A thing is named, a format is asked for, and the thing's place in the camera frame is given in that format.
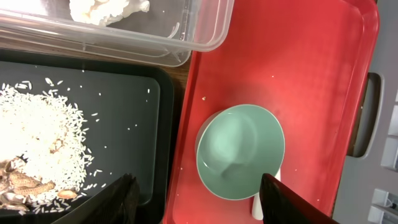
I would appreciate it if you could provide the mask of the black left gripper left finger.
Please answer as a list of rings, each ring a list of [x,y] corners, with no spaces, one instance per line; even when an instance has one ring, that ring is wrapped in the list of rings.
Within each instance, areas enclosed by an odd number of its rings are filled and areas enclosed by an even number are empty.
[[[136,177],[124,174],[55,224],[133,224],[139,204]]]

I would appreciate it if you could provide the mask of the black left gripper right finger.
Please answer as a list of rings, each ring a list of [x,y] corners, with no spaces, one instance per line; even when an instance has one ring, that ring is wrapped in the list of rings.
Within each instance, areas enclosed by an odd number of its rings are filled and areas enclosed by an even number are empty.
[[[259,191],[263,224],[338,224],[270,174]]]

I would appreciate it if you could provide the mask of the green bowl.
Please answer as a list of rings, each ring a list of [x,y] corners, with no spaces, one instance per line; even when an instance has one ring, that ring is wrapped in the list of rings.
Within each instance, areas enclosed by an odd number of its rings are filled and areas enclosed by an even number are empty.
[[[225,200],[255,196],[263,174],[276,176],[285,154],[285,136],[269,110],[252,104],[232,106],[210,116],[195,140],[201,182]]]

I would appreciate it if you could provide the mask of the rice and food scraps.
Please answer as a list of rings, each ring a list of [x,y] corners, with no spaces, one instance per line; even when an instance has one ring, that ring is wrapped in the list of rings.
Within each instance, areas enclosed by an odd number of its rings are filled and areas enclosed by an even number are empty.
[[[69,211],[109,185],[94,180],[104,168],[92,166],[83,110],[59,93],[61,81],[45,81],[40,93],[29,80],[1,85],[1,209],[20,215]]]

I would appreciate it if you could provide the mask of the white tissue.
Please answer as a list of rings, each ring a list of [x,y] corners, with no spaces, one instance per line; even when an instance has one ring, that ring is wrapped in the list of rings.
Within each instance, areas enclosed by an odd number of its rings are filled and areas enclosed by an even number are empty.
[[[70,0],[70,15],[76,22],[108,26],[135,12],[148,12],[149,0]]]

